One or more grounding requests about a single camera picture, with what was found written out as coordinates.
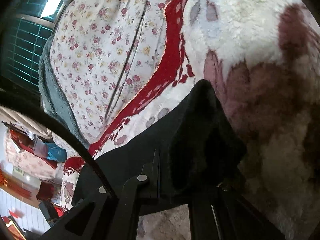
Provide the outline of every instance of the bed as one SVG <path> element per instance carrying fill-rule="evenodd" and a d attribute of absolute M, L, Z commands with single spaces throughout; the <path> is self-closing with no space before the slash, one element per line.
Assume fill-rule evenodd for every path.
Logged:
<path fill-rule="evenodd" d="M 95 159 L 209 80 L 248 148 L 238 190 L 287 239 L 307 239 L 320 220 L 319 35 L 301 0 L 74 0 L 50 59 Z M 84 164 L 72 154 L 65 210 Z"/>

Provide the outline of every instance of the floral fabric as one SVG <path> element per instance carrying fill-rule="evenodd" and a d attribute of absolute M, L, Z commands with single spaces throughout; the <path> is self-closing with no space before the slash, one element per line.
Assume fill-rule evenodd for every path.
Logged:
<path fill-rule="evenodd" d="M 153 74 L 164 51 L 169 1 L 74 0 L 62 16 L 51 65 L 89 143 Z"/>
<path fill-rule="evenodd" d="M 27 151 L 17 153 L 13 145 L 7 131 L 4 136 L 4 154 L 8 162 L 39 179 L 51 180 L 55 177 L 55 169 L 44 160 Z"/>

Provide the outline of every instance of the silver rivet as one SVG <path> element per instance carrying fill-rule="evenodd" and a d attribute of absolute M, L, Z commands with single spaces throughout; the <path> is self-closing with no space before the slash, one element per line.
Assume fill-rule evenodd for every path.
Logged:
<path fill-rule="evenodd" d="M 99 188 L 99 192 L 102 193 L 102 194 L 107 193 L 103 186 L 101 186 L 101 187 Z"/>
<path fill-rule="evenodd" d="M 148 177 L 144 174 L 141 174 L 137 177 L 138 181 L 145 181 Z"/>

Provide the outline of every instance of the black cloth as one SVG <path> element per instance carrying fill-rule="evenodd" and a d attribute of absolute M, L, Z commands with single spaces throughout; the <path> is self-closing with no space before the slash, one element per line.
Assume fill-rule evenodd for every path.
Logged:
<path fill-rule="evenodd" d="M 235 171 L 246 147 L 234 134 L 211 84 L 200 80 L 166 116 L 96 161 L 115 188 L 141 174 L 143 165 L 153 161 L 155 150 L 161 160 L 160 194 L 174 197 L 199 184 L 217 185 Z M 72 205 L 100 186 L 85 165 Z"/>

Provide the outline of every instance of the beige curtain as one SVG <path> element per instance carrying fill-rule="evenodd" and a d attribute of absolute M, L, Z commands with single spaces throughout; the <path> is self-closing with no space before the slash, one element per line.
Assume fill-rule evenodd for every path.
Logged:
<path fill-rule="evenodd" d="M 21 125 L 22 127 L 28 129 L 30 132 L 41 136 L 44 139 L 52 138 L 52 132 L 49 129 L 33 121 L 29 117 L 17 113 L 16 111 L 13 111 L 11 109 L 0 107 L 0 119 L 7 123 L 11 122 L 15 125 Z"/>

